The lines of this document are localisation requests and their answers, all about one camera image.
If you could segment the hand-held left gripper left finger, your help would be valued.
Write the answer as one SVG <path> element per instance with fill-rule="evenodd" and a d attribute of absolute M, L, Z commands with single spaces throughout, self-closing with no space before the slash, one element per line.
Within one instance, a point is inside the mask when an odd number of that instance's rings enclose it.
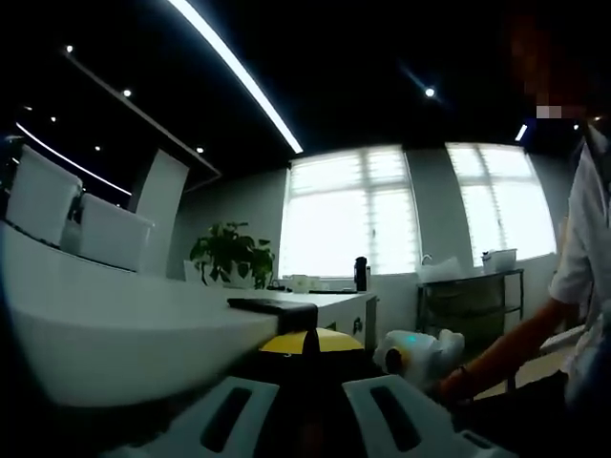
<path fill-rule="evenodd" d="M 315 333 L 273 338 L 146 443 L 105 457 L 289 457 L 315 416 Z"/>

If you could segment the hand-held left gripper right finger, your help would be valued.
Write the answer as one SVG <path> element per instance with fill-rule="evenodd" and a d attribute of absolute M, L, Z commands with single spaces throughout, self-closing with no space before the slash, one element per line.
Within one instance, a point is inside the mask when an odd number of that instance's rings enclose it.
<path fill-rule="evenodd" d="M 511 451 L 463 427 L 427 395 L 385 373 L 341 384 L 348 405 L 314 428 L 317 457 L 509 457 Z"/>

